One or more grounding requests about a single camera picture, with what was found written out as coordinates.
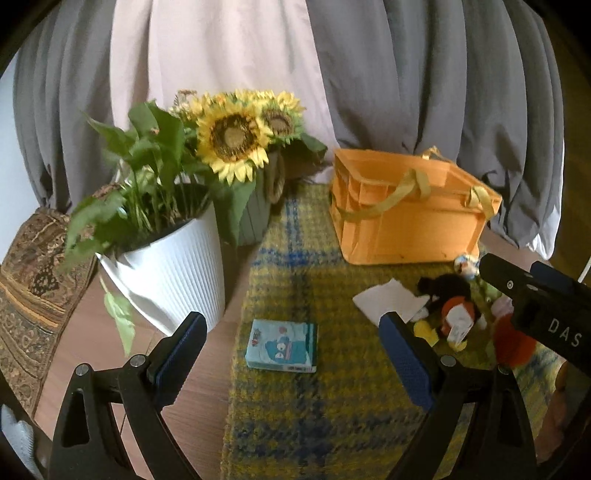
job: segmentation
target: yellow plush toy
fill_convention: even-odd
[[[426,320],[419,320],[414,324],[414,336],[425,339],[431,347],[434,347],[439,341],[437,331],[431,328]]]

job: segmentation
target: orange crate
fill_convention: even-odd
[[[415,177],[422,182],[409,187]],[[332,194],[330,214],[340,247],[355,265],[478,255],[487,214],[495,215],[501,205],[497,192],[450,161],[370,150],[335,152]]]

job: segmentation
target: sunflower center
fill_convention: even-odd
[[[275,109],[267,110],[263,113],[263,117],[275,135],[289,135],[293,132],[293,121],[285,112]]]
[[[215,122],[211,135],[217,156],[226,161],[236,161],[237,156],[248,152],[255,144],[251,122],[238,113]]]

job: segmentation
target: ribbed white pot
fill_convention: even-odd
[[[213,204],[200,218],[117,262],[98,256],[121,293],[168,336],[190,312],[204,315],[207,331],[223,316],[222,252]]]

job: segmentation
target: orange plush toy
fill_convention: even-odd
[[[530,361],[537,342],[513,327],[512,316],[510,313],[496,320],[492,341],[497,363],[515,368]]]
[[[455,352],[461,352],[466,348],[467,342],[464,337],[474,325],[477,308],[466,297],[452,297],[441,309],[441,334],[447,338],[447,343]],[[453,329],[461,330],[460,338],[452,339],[450,334]]]

